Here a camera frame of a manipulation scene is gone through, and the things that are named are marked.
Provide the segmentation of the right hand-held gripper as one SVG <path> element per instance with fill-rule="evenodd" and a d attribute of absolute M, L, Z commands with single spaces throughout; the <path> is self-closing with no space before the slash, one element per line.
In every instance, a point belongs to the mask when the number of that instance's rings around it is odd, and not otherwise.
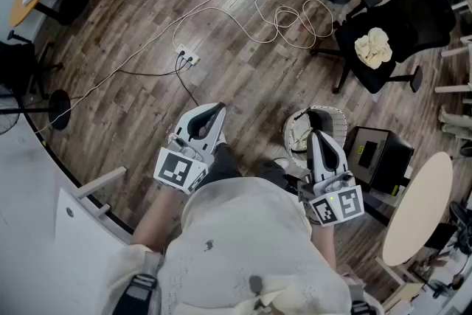
<path fill-rule="evenodd" d="M 297 187 L 307 216 L 332 226 L 364 214 L 361 186 L 347 172 L 344 150 L 323 131 L 312 131 L 308 137 L 308 169 L 318 183 L 301 181 Z"/>

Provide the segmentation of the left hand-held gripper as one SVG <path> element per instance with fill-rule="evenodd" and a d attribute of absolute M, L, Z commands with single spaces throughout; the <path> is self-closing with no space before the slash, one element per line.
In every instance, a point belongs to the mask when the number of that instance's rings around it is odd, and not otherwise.
<path fill-rule="evenodd" d="M 185 195 L 192 195 L 215 161 L 216 143 L 226 118 L 224 103 L 191 109 L 178 121 L 168 146 L 159 150 L 153 177 Z"/>

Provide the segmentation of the white woven laundry basket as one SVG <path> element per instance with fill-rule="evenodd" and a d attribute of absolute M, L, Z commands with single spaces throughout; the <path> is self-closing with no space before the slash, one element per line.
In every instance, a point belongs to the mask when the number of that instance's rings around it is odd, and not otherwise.
<path fill-rule="evenodd" d="M 347 138 L 347 119 L 342 111 L 334 107 L 321 105 L 313 105 L 296 111 L 285 121 L 282 127 L 282 135 L 285 150 L 298 168 L 307 169 L 307 150 L 301 153 L 291 150 L 291 143 L 293 142 L 291 131 L 294 124 L 298 122 L 309 123 L 313 128 L 312 131 L 323 131 L 333 137 L 341 147 L 344 146 Z"/>

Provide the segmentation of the yellow clothes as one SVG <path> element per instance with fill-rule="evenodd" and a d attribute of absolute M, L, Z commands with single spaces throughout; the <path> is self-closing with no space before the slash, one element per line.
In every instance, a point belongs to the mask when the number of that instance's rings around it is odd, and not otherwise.
<path fill-rule="evenodd" d="M 378 69 L 382 63 L 392 59 L 389 37 L 378 27 L 372 28 L 366 35 L 358 38 L 354 47 L 358 59 L 371 69 Z"/>

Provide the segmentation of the person's right forearm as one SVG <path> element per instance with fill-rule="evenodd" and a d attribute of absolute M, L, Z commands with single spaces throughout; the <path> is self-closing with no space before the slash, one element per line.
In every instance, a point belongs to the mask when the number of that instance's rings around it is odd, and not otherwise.
<path fill-rule="evenodd" d="M 327 261 L 332 270 L 336 271 L 336 251 L 334 244 L 334 226 L 311 225 L 311 242 Z"/>

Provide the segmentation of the person's left forearm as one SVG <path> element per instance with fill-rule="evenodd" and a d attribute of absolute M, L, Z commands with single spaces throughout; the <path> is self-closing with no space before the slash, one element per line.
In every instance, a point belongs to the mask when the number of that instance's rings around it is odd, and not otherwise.
<path fill-rule="evenodd" d="M 136 226 L 131 245 L 141 245 L 166 255 L 170 244 L 184 231 L 184 209 L 190 197 L 163 187 Z"/>

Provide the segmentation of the person's dark trousers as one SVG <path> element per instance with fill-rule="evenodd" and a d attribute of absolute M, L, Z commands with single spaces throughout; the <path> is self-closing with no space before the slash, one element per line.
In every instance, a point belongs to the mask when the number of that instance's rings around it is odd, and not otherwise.
<path fill-rule="evenodd" d="M 256 177 L 265 179 L 278 187 L 286 190 L 288 180 L 286 179 L 285 169 L 274 163 L 274 160 L 262 159 L 256 166 Z M 227 144 L 220 144 L 215 149 L 215 161 L 209 169 L 209 173 L 200 183 L 200 187 L 224 179 L 240 178 L 237 162 L 232 155 Z"/>

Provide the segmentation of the white power strip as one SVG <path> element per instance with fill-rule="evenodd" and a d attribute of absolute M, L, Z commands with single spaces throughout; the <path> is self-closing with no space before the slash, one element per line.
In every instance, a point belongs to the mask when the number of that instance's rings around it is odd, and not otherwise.
<path fill-rule="evenodd" d="M 176 47 L 176 53 L 182 58 L 184 63 L 189 63 L 192 66 L 195 66 L 200 61 L 200 57 L 183 44 L 179 44 Z"/>

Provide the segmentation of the beige round table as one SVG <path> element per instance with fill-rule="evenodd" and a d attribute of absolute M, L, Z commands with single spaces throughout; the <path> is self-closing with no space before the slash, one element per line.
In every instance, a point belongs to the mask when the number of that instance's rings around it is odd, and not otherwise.
<path fill-rule="evenodd" d="M 405 263 L 424 247 L 448 206 L 452 184 L 450 156 L 434 154 L 409 182 L 390 218 L 381 252 L 386 265 Z"/>

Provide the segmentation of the grey clip microphone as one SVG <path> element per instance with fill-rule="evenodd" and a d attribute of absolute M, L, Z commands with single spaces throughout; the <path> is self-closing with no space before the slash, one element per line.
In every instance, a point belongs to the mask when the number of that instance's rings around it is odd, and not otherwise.
<path fill-rule="evenodd" d="M 260 276 L 252 275 L 249 278 L 249 288 L 251 292 L 256 296 L 260 296 L 261 291 L 263 290 L 263 279 Z"/>

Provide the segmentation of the black floor fan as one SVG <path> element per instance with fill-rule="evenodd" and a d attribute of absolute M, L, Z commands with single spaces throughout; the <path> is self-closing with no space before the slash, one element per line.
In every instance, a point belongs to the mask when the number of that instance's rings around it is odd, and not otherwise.
<path fill-rule="evenodd" d="M 32 105 L 25 106 L 19 95 L 0 84 L 0 135 L 11 130 L 18 123 L 21 115 L 31 114 L 46 114 L 48 116 L 48 123 L 44 128 L 37 129 L 36 134 L 47 128 L 62 131 L 69 124 L 71 108 L 71 99 L 62 89 L 54 91 L 44 107 L 33 107 Z"/>

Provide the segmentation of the white rectangular table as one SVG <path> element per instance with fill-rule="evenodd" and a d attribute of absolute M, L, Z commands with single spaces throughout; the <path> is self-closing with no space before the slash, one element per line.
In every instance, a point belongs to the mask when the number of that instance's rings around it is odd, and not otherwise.
<path fill-rule="evenodd" d="M 441 52 L 441 57 L 449 58 L 456 55 L 468 53 L 469 74 L 468 74 L 467 83 L 462 84 L 462 85 L 456 85 L 456 86 L 435 87 L 434 92 L 437 94 L 472 92 L 472 35 L 463 36 L 459 40 L 462 43 L 461 47 Z"/>

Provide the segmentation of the black mesh office chair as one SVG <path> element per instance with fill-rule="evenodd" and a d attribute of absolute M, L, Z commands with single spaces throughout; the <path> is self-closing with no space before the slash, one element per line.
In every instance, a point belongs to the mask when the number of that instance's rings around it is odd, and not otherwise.
<path fill-rule="evenodd" d="M 371 94 L 378 93 L 388 82 L 406 82 L 416 93 L 421 86 L 423 71 L 417 66 L 410 75 L 394 76 L 397 64 L 427 49 L 447 46 L 456 19 L 448 0 L 360 0 L 341 23 L 335 23 L 334 36 L 338 49 L 312 48 L 319 53 L 344 59 L 338 94 L 348 77 L 354 74 Z M 368 67 L 355 51 L 355 42 L 374 28 L 386 33 L 392 56 L 376 69 Z"/>

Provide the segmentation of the curved white desk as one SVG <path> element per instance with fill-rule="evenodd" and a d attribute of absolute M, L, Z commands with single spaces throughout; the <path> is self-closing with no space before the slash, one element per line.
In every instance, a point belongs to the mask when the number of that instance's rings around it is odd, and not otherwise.
<path fill-rule="evenodd" d="M 0 315 L 97 315 L 108 261 L 130 232 L 23 114 L 0 114 L 0 125 Z"/>

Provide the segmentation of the black swivel chair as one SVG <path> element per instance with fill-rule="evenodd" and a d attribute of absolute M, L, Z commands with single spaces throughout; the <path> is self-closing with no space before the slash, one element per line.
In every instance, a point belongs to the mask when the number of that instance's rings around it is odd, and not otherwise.
<path fill-rule="evenodd" d="M 42 55 L 37 58 L 35 45 L 13 30 L 10 30 L 7 40 L 15 39 L 19 44 L 6 44 L 0 41 L 0 84 L 10 90 L 15 96 L 23 97 L 27 93 L 34 94 L 38 87 L 42 100 L 48 100 L 49 95 L 44 91 L 43 74 L 54 69 L 63 69 L 63 64 L 45 66 L 48 51 L 54 46 L 48 42 Z"/>

